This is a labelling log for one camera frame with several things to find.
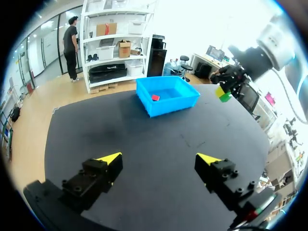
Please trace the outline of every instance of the wooden floor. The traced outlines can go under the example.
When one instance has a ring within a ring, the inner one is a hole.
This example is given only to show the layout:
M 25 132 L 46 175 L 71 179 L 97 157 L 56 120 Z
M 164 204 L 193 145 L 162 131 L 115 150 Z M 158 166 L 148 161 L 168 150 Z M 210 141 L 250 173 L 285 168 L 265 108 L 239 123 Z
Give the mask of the wooden floor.
M 187 74 L 186 77 L 191 80 L 191 84 L 208 83 L 194 75 Z M 68 74 L 35 89 L 24 99 L 21 115 L 13 124 L 13 154 L 8 170 L 16 188 L 22 191 L 27 184 L 35 180 L 45 181 L 45 144 L 54 108 L 100 95 L 135 89 L 135 81 L 125 81 L 120 82 L 115 89 L 88 94 L 84 79 L 72 83 Z

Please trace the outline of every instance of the black storage case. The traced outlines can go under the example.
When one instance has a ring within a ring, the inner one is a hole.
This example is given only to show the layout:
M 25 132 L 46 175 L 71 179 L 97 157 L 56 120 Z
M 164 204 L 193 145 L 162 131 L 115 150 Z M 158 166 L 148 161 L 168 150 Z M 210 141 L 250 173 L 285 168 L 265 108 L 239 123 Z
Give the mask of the black storage case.
M 127 69 L 124 64 L 108 64 L 93 67 L 89 70 L 90 83 L 120 78 L 127 75 Z
M 212 66 L 208 64 L 198 63 L 197 69 L 194 71 L 194 75 L 198 78 L 209 78 Z

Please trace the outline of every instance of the cable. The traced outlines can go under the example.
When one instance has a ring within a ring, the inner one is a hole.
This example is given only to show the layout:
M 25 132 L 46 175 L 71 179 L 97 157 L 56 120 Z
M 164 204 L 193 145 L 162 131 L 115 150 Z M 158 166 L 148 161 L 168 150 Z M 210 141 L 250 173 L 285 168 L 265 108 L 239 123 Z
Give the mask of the cable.
M 260 227 L 258 227 L 258 226 L 246 226 L 246 225 L 243 225 L 243 226 L 240 226 L 240 227 L 237 227 L 237 228 L 228 229 L 228 231 L 232 231 L 232 230 L 258 230 L 258 231 L 269 231 L 268 229 L 260 228 Z
M 290 104 L 290 106 L 291 106 L 291 108 L 292 108 L 292 111 L 294 112 L 295 116 L 297 117 L 297 119 L 298 119 L 300 122 L 302 122 L 303 124 L 308 125 L 308 122 L 307 122 L 307 121 L 304 121 L 302 118 L 300 118 L 299 115 L 297 114 L 297 112 L 295 111 L 295 109 L 293 108 L 293 104 L 291 103 L 290 97 L 289 97 L 289 95 L 288 95 L 288 91 L 287 91 L 287 89 L 286 89 L 286 87 L 285 87 L 285 84 L 284 84 L 282 78 L 280 77 L 279 73 L 278 73 L 275 69 L 272 69 L 272 71 L 278 76 L 278 79 L 280 80 L 280 82 L 281 82 L 281 84 L 282 84 L 282 86 L 283 86 L 283 89 L 284 89 L 285 94 L 286 94 L 286 96 L 287 96 L 287 98 L 288 98 L 289 104 Z

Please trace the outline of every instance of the black pants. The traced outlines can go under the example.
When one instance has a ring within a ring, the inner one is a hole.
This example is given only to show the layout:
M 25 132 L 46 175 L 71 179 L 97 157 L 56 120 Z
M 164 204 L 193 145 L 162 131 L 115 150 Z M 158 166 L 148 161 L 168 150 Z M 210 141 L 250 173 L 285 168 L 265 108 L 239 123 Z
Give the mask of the black pants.
M 64 57 L 66 59 L 67 63 L 67 71 L 69 74 L 69 77 L 75 80 L 77 78 L 77 73 L 76 73 L 76 52 L 75 51 L 70 51 L 67 53 L 64 53 Z

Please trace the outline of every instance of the white shelving unit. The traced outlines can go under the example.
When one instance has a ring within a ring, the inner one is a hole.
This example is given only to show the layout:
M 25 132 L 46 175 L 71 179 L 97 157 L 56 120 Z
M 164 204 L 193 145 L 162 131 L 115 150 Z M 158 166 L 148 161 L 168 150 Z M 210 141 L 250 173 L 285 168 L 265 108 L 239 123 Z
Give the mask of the white shelving unit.
M 80 52 L 81 52 L 81 62 L 83 67 L 83 74 L 85 83 L 87 86 L 88 93 L 90 89 L 105 85 L 109 83 L 115 83 L 126 80 L 134 80 L 138 78 L 146 77 L 149 63 L 149 55 L 152 43 L 152 28 L 151 23 L 153 21 L 154 10 L 156 7 L 157 1 L 151 1 L 149 4 L 145 4 L 143 7 L 138 6 L 139 9 L 132 8 L 132 6 L 127 5 L 127 8 L 118 8 L 118 9 L 104 9 L 88 12 L 89 4 L 93 3 L 93 0 L 85 0 L 82 13 L 81 13 L 81 22 L 80 22 Z M 143 34 L 129 34 L 128 33 L 128 23 L 129 21 L 143 21 L 146 22 L 146 27 Z M 117 23 L 117 32 L 114 35 L 105 35 L 105 36 L 95 36 L 96 35 L 96 25 L 104 23 Z M 97 60 L 97 61 L 86 61 L 89 54 L 96 53 L 96 48 L 99 45 L 101 39 L 114 39 L 113 45 L 116 45 L 118 41 L 126 39 L 131 41 L 131 49 L 136 47 L 142 48 L 142 55 L 133 55 L 131 54 L 128 58 L 119 58 L 118 57 L 118 47 L 115 48 L 114 58 L 109 60 Z M 125 77 L 113 78 L 110 80 L 105 80 L 96 83 L 90 83 L 89 80 L 89 69 L 101 64 L 122 64 L 126 60 L 140 60 L 143 63 L 143 73 L 137 76 L 127 75 Z

